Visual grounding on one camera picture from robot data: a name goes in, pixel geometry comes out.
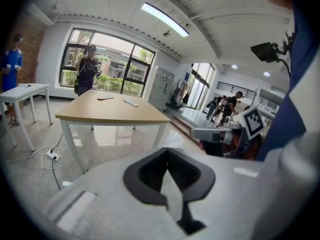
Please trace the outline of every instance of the ceiling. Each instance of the ceiling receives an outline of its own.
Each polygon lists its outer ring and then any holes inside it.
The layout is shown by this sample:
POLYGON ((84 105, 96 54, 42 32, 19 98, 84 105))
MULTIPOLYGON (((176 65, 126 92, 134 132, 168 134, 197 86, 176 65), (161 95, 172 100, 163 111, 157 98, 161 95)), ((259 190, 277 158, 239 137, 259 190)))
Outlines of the ceiling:
POLYGON ((250 47, 276 42, 281 47, 293 29, 290 10, 266 0, 34 0, 48 16, 82 15, 114 21, 150 36, 180 57, 182 63, 209 62, 224 71, 287 85, 282 64, 260 62, 250 47), (189 36, 181 37, 162 21, 141 10, 148 2, 170 15, 182 26, 189 24, 189 36), (235 72, 229 65, 237 64, 235 72), (264 71, 271 77, 266 79, 264 71))

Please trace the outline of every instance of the wooden table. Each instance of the wooden table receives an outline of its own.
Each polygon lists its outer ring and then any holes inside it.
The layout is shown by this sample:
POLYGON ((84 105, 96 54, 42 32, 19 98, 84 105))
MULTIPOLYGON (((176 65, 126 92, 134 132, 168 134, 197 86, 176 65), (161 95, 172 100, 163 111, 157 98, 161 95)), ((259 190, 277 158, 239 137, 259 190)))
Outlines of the wooden table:
POLYGON ((7 91, 0 94, 0 110, 1 110, 2 118, 3 118, 3 123, 4 123, 6 130, 8 131, 8 134, 9 134, 9 136, 12 140, 12 143, 15 147, 17 146, 17 142, 10 132, 10 126, 9 126, 9 122, 6 117, 3 103, 7 102, 7 103, 14 104, 14 110, 15 110, 16 117, 19 121, 19 125, 21 127, 22 132, 23 132, 23 135, 26 138, 26 141, 28 142, 28 144, 30 146, 31 151, 33 152, 33 151, 35 151, 35 147, 32 144, 31 140, 29 139, 26 128, 24 126, 21 112, 20 112, 19 102, 23 101, 27 98, 30 98, 33 121, 36 123, 37 117, 36 117, 36 113, 35 113, 33 95, 45 91, 46 110, 48 112, 50 124, 52 125, 53 122, 51 119, 50 106, 49 106, 49 90, 48 90, 49 86, 50 86, 49 84, 44 84, 44 83, 28 83, 28 84, 23 83, 23 84, 19 84, 19 86, 16 88, 13 88, 11 90, 7 90, 7 91))
POLYGON ((87 170, 79 157, 70 125, 88 125, 92 130, 94 126, 133 126, 135 129, 136 126, 159 125, 153 143, 153 147, 156 148, 164 133, 166 123, 171 121, 140 97, 99 90, 85 92, 60 110, 55 117, 60 119, 65 141, 82 173, 87 170), (113 99, 97 99, 97 97, 106 95, 113 96, 113 99), (124 98, 133 99, 133 102, 139 107, 124 102, 124 98))

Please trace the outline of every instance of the ceiling light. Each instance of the ceiling light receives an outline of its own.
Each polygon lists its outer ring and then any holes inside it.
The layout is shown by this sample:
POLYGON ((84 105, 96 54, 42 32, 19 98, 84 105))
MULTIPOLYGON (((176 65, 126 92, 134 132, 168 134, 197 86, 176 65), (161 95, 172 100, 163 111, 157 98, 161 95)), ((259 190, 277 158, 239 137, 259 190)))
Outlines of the ceiling light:
POLYGON ((163 21, 164 23, 168 24, 172 29, 177 31, 182 37, 186 37, 189 35, 189 33, 179 23, 177 23, 173 18, 171 18, 166 13, 164 13, 162 10, 159 10, 158 8, 154 7, 153 5, 145 2, 141 9, 157 17, 159 20, 163 21))

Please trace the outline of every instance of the brick wall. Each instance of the brick wall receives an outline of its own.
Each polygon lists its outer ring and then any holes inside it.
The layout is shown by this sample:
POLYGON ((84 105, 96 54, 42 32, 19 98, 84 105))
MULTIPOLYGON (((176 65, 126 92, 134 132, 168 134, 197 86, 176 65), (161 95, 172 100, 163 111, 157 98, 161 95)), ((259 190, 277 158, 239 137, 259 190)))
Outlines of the brick wall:
POLYGON ((18 83, 33 83, 38 64, 38 54, 47 26, 27 11, 17 18, 8 36, 6 50, 17 33, 22 34, 23 41, 19 49, 23 53, 23 69, 18 74, 18 83))

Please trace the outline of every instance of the floor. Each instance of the floor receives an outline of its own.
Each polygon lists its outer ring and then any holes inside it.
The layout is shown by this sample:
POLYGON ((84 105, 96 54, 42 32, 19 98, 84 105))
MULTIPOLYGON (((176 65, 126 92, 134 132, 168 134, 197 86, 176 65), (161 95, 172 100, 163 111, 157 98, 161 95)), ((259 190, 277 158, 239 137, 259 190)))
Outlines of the floor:
MULTIPOLYGON (((68 102, 60 99, 50 100, 53 125, 49 124, 45 99, 34 102, 36 123, 33 122, 30 105, 21 108, 23 123, 36 151, 57 145, 62 129, 59 120, 54 118, 54 115, 68 102)), ((158 126, 137 126, 136 130, 129 126, 95 126, 94 130, 91 130, 90 126, 71 126, 73 140, 80 158, 88 169, 111 160, 149 151, 157 130, 158 126)), ((52 170, 41 168, 42 155, 50 149, 35 153, 31 158, 6 163, 6 161, 13 161, 32 154, 20 127, 12 126, 11 131, 18 143, 17 147, 13 147, 3 123, 0 124, 0 155, 4 161, 2 168, 20 197, 41 211, 48 199, 59 191, 52 170)), ((183 148, 204 154, 198 146, 170 123, 166 125, 159 147, 183 148)), ((58 149, 62 159, 54 171, 62 187, 63 181, 73 182, 82 173, 73 160, 64 138, 61 139, 58 149)), ((52 166, 47 156, 43 157, 43 166, 52 166)))
POLYGON ((165 115, 167 115, 169 118, 172 118, 173 116, 181 117, 198 128, 214 128, 216 126, 215 123, 209 122, 206 119, 206 113, 193 108, 180 108, 179 111, 176 111, 168 107, 165 111, 165 115))

